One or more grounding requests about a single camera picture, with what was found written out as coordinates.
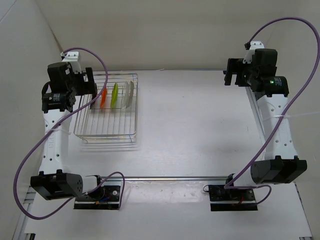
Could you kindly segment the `orange plate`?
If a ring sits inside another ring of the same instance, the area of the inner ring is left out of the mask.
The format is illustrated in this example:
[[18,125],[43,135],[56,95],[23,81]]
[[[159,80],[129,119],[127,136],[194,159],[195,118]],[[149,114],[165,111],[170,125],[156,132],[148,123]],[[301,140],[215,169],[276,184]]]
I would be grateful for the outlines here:
[[106,98],[107,98],[107,93],[108,93],[108,90],[107,88],[105,87],[102,91],[102,94],[101,94],[101,100],[100,100],[100,109],[104,109],[105,108],[105,103],[106,103]]

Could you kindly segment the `green plate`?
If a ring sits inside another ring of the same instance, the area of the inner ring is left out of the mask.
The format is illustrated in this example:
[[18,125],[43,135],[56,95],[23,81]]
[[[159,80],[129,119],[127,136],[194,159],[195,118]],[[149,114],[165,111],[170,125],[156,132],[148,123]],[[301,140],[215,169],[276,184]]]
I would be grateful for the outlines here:
[[110,107],[112,109],[116,108],[117,105],[117,99],[118,99],[118,92],[119,92],[119,86],[118,83],[115,82],[113,89],[112,89],[112,93],[111,93],[111,101],[110,101]]

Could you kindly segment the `clear glass plate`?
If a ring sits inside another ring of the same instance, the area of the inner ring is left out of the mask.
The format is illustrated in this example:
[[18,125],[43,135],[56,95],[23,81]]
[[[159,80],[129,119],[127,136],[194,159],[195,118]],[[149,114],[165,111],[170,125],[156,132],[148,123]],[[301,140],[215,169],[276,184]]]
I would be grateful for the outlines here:
[[130,85],[129,83],[126,81],[123,87],[123,91],[122,91],[122,103],[121,103],[121,107],[122,108],[126,108],[128,101],[129,101],[129,96],[130,96]]
[[132,81],[130,81],[129,83],[129,95],[128,95],[128,99],[127,99],[127,104],[126,107],[129,108],[132,105],[132,101],[133,101],[133,95],[134,95],[134,83]]

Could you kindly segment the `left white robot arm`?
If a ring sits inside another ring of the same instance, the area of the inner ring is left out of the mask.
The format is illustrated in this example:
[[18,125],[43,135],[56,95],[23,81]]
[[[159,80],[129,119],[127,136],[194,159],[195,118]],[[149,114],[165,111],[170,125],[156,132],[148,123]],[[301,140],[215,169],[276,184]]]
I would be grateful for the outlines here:
[[71,118],[76,96],[97,96],[97,85],[90,67],[76,72],[69,62],[48,65],[49,82],[41,91],[45,133],[43,157],[39,173],[30,178],[31,187],[45,200],[76,198],[87,193],[100,200],[105,188],[97,175],[81,176],[67,166]]

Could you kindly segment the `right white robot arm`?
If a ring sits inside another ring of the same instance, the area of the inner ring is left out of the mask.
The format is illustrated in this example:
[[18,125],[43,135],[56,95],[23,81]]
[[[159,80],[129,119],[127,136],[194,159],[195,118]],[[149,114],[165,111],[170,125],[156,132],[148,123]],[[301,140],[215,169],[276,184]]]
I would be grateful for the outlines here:
[[238,199],[243,188],[267,184],[289,184],[307,170],[307,162],[299,158],[294,147],[288,116],[289,87],[284,76],[277,76],[278,52],[275,49],[249,50],[245,58],[229,58],[224,71],[225,85],[244,87],[265,148],[245,171],[232,174],[232,183],[224,193]]

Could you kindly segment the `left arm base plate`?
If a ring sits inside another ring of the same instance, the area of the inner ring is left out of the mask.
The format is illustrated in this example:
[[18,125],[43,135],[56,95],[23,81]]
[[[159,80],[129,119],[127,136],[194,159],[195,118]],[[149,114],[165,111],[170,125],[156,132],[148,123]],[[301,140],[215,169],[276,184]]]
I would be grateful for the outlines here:
[[74,210],[119,210],[123,193],[121,183],[107,183],[88,195],[77,197]]

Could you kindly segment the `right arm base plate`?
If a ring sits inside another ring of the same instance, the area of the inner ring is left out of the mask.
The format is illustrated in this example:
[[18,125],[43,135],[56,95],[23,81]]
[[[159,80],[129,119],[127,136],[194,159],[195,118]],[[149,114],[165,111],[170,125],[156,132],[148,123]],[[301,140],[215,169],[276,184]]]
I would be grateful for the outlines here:
[[257,211],[252,189],[224,189],[223,185],[208,184],[203,192],[209,194],[211,212]]

